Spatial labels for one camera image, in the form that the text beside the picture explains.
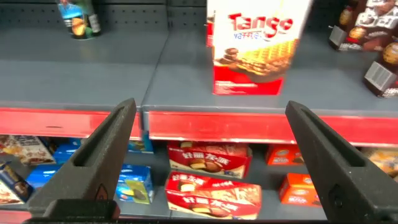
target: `supermarket shelf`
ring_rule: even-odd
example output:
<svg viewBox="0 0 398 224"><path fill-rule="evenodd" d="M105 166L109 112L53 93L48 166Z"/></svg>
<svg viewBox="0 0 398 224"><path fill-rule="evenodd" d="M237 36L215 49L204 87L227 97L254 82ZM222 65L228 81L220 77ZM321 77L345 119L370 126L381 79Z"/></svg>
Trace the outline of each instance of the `supermarket shelf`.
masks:
<svg viewBox="0 0 398 224"><path fill-rule="evenodd" d="M123 100L140 108L167 35L118 30L76 41L65 29L4 29L0 133L85 138ZM134 139L139 125L137 117Z"/></svg>
<svg viewBox="0 0 398 224"><path fill-rule="evenodd" d="M205 33L172 32L144 100L145 128L152 139L294 143L284 115L294 100L353 144L397 145L398 99L361 81L376 55L335 52L329 32L304 33L279 96L213 95Z"/></svg>
<svg viewBox="0 0 398 224"><path fill-rule="evenodd" d="M259 220L326 220L326 216L321 208L282 205L279 202L277 189L282 184L285 175L288 172L306 174L308 171L305 166L267 166L264 162L266 153L265 146L253 144L251 147L253 149L252 164L248 176L242 181L259 184L263 189L262 210L258 218ZM120 202L116 199L121 208L121 217L203 218L198 215L169 210L165 198L164 184L170 172L170 165L164 143L155 142L154 155L127 154L125 163L151 166L152 181L155 186L155 197L151 205ZM26 167L22 165L13 166L13 168L24 177L29 175L29 170L26 170ZM18 214L15 216L17 218L29 218L26 205L7 205L0 207L0 217L4 217L6 220L15 220L12 215L16 213Z"/></svg>

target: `red and white box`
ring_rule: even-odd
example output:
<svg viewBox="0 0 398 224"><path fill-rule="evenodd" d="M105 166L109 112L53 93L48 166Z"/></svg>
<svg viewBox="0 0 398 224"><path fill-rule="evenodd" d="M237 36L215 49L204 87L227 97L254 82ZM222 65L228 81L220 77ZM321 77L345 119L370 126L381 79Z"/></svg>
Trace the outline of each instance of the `red and white box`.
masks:
<svg viewBox="0 0 398 224"><path fill-rule="evenodd" d="M167 150L171 168L239 179L247 174L252 159L245 143L172 141Z"/></svg>
<svg viewBox="0 0 398 224"><path fill-rule="evenodd" d="M206 47L213 46L213 28L214 19L216 16L217 3L219 0L207 0L207 15L206 15Z"/></svg>
<svg viewBox="0 0 398 224"><path fill-rule="evenodd" d="M218 1L213 93L278 95L312 0Z"/></svg>
<svg viewBox="0 0 398 224"><path fill-rule="evenodd" d="M169 209L210 218L254 220L261 209L261 187L172 171L166 182Z"/></svg>
<svg viewBox="0 0 398 224"><path fill-rule="evenodd" d="M269 146L266 162L268 165L303 165L304 158L297 145L273 144Z"/></svg>

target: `food package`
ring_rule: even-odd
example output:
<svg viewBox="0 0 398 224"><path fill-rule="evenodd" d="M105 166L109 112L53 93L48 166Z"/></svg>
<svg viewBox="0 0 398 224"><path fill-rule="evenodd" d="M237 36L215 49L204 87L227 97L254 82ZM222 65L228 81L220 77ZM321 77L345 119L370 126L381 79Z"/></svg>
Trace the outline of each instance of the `food package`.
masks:
<svg viewBox="0 0 398 224"><path fill-rule="evenodd" d="M86 40L100 35L91 0L56 0L56 3L72 38Z"/></svg>
<svg viewBox="0 0 398 224"><path fill-rule="evenodd" d="M116 195L125 202L152 203L154 188L150 177L150 167L123 164Z"/></svg>
<svg viewBox="0 0 398 224"><path fill-rule="evenodd" d="M243 143L169 142L171 168L242 179L249 170L252 151Z"/></svg>
<svg viewBox="0 0 398 224"><path fill-rule="evenodd" d="M43 187L58 172L61 166L59 164L37 166L26 178L26 182L35 189Z"/></svg>
<svg viewBox="0 0 398 224"><path fill-rule="evenodd" d="M0 152L18 157L25 165L55 163L50 150L36 136L0 135Z"/></svg>
<svg viewBox="0 0 398 224"><path fill-rule="evenodd" d="M395 177L398 174L397 148L364 147L361 152L390 176Z"/></svg>
<svg viewBox="0 0 398 224"><path fill-rule="evenodd" d="M283 204L322 206L308 174L288 173L279 189L279 198Z"/></svg>
<svg viewBox="0 0 398 224"><path fill-rule="evenodd" d="M32 186L5 162L0 162L0 205L25 203L32 192Z"/></svg>
<svg viewBox="0 0 398 224"><path fill-rule="evenodd" d="M169 209L222 219L256 219L261 187L172 171L166 182Z"/></svg>
<svg viewBox="0 0 398 224"><path fill-rule="evenodd" d="M398 22L396 0L349 0L329 43L336 50L380 51Z"/></svg>
<svg viewBox="0 0 398 224"><path fill-rule="evenodd" d="M266 154L268 165L302 165L304 159L300 149L293 144L273 144L270 145Z"/></svg>
<svg viewBox="0 0 398 224"><path fill-rule="evenodd" d="M278 95L312 0L217 1L213 93Z"/></svg>
<svg viewBox="0 0 398 224"><path fill-rule="evenodd" d="M398 26L364 76L365 85L380 97L398 96Z"/></svg>

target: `red snack box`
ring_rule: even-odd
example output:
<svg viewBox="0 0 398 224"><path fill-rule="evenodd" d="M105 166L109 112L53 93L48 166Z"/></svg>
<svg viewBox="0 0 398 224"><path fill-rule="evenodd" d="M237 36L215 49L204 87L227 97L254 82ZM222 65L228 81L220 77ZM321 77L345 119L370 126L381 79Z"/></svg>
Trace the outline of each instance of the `red snack box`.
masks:
<svg viewBox="0 0 398 224"><path fill-rule="evenodd" d="M213 93L278 95L312 0L218 1Z"/></svg>
<svg viewBox="0 0 398 224"><path fill-rule="evenodd" d="M210 218L256 219L261 187L172 171L166 182L169 209Z"/></svg>
<svg viewBox="0 0 398 224"><path fill-rule="evenodd" d="M287 174L279 189L279 198L284 204L322 206L308 174Z"/></svg>
<svg viewBox="0 0 398 224"><path fill-rule="evenodd" d="M171 168L206 172L242 179L252 159L243 143L169 142Z"/></svg>
<svg viewBox="0 0 398 224"><path fill-rule="evenodd" d="M274 144L266 154L268 165L302 165L304 159L297 145Z"/></svg>
<svg viewBox="0 0 398 224"><path fill-rule="evenodd" d="M336 50L380 51L398 22L396 0L349 0L329 43Z"/></svg>

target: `gray shelf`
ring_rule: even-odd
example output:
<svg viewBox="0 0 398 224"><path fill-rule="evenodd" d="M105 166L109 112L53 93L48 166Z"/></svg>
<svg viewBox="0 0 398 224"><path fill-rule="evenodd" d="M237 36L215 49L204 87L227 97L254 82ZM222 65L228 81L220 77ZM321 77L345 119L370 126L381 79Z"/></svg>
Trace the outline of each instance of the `gray shelf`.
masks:
<svg viewBox="0 0 398 224"><path fill-rule="evenodd" d="M167 35L127 29L79 41L65 29L2 30L0 106L101 111L130 97L140 106Z"/></svg>
<svg viewBox="0 0 398 224"><path fill-rule="evenodd" d="M287 102L295 100L318 114L398 117L398 98L378 98L362 83L376 54L336 52L327 43L329 33L304 32L281 95L217 96L211 93L213 71L205 32L172 32L144 111L283 113Z"/></svg>
<svg viewBox="0 0 398 224"><path fill-rule="evenodd" d="M154 201L150 205L121 202L114 198L121 209L122 217L152 218L205 218L188 213L169 210L165 197L164 184L170 172L169 157L164 142L155 142L155 154L127 154L127 164L151 166L152 182L155 187ZM321 208L282 205L278 198L278 189L288 172L308 173L305 166L267 166L264 160L266 145L253 144L253 160L248 175L242 182L259 184L262 187L262 208L258 220L326 220ZM23 177L27 177L30 169L14 160L12 167ZM1 210L26 211L26 205L6 205Z"/></svg>

